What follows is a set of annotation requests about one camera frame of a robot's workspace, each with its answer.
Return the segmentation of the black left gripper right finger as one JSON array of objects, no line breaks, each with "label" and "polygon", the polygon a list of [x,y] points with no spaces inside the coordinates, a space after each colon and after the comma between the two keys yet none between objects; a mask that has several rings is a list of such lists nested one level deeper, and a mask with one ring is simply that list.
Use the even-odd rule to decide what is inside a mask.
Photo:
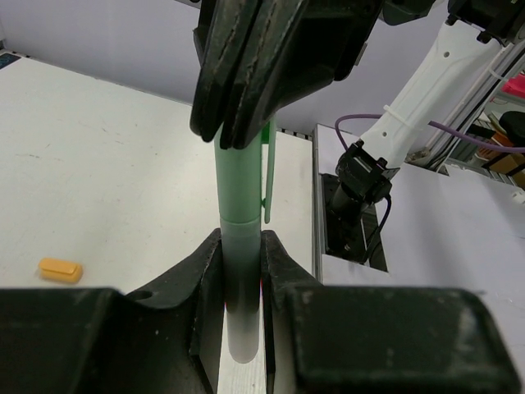
[{"label": "black left gripper right finger", "polygon": [[455,288],[326,286],[261,240],[269,393],[518,393],[488,308]]}]

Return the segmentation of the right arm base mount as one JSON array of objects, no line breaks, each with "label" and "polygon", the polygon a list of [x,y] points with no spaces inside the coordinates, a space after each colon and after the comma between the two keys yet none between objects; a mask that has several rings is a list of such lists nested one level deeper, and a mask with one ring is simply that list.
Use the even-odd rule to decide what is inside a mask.
[{"label": "right arm base mount", "polygon": [[381,221],[376,207],[367,208],[359,220],[349,222],[348,215],[335,213],[330,208],[332,197],[340,185],[338,178],[331,174],[321,174],[320,181],[323,254],[387,273],[381,237],[377,236],[372,240]]}]

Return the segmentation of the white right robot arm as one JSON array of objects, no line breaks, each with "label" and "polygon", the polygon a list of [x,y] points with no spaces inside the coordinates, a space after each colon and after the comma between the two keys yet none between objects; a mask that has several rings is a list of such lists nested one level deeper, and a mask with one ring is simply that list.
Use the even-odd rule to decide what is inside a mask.
[{"label": "white right robot arm", "polygon": [[[426,16],[430,1],[202,1],[191,130],[245,149],[284,106],[346,78],[374,25]],[[464,77],[524,38],[521,1],[451,1],[434,44],[360,140],[394,170]]]}]

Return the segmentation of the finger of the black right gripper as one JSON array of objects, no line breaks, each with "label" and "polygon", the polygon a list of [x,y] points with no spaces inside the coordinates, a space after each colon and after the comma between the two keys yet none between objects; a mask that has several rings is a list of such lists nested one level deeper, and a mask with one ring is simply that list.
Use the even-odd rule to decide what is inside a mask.
[{"label": "finger of the black right gripper", "polygon": [[235,73],[244,52],[259,1],[202,1],[194,29],[200,71],[190,129],[203,141],[214,139],[225,120]]},{"label": "finger of the black right gripper", "polygon": [[220,146],[244,149],[281,108],[345,79],[381,1],[265,1],[229,94]]}]

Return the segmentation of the yellow highlighter cap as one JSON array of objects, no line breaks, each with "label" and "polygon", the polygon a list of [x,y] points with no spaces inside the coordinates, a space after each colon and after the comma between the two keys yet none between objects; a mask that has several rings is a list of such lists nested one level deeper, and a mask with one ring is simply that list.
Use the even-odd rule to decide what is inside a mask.
[{"label": "yellow highlighter cap", "polygon": [[76,284],[84,273],[81,264],[62,259],[41,259],[38,268],[42,279],[60,283]]}]

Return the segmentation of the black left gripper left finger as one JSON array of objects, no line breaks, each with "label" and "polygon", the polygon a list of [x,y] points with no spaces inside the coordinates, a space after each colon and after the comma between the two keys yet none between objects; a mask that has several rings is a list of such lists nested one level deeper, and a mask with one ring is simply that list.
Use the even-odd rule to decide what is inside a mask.
[{"label": "black left gripper left finger", "polygon": [[4,393],[214,393],[223,328],[221,233],[129,294],[1,291]]}]

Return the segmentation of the green highlighter cap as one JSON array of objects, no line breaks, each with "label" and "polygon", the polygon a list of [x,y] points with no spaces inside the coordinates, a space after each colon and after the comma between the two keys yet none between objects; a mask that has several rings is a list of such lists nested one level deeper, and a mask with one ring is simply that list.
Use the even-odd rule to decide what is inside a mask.
[{"label": "green highlighter cap", "polygon": [[219,214],[234,224],[271,221],[276,122],[271,119],[245,149],[222,149],[214,138]]}]

